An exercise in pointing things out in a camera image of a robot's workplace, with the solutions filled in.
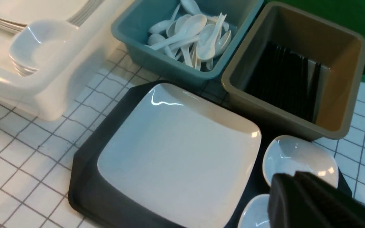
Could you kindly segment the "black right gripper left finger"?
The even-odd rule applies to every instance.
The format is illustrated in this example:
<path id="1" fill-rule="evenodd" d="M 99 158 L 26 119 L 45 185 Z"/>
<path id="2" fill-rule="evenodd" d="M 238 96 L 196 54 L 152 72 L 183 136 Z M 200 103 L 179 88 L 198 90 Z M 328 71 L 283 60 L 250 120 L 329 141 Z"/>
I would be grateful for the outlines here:
<path id="1" fill-rule="evenodd" d="M 288 174 L 275 174 L 268 200 L 271 228 L 325 228 L 329 221 L 320 213 L 301 184 Z"/>

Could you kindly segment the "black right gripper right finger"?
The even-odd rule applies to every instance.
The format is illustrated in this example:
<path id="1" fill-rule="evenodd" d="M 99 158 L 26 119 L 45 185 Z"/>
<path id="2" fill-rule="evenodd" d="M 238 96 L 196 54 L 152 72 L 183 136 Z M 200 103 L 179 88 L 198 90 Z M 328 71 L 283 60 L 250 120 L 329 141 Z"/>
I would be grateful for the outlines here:
<path id="1" fill-rule="evenodd" d="M 333 228 L 365 228 L 365 206 L 310 172 L 296 171 L 296 182 Z"/>

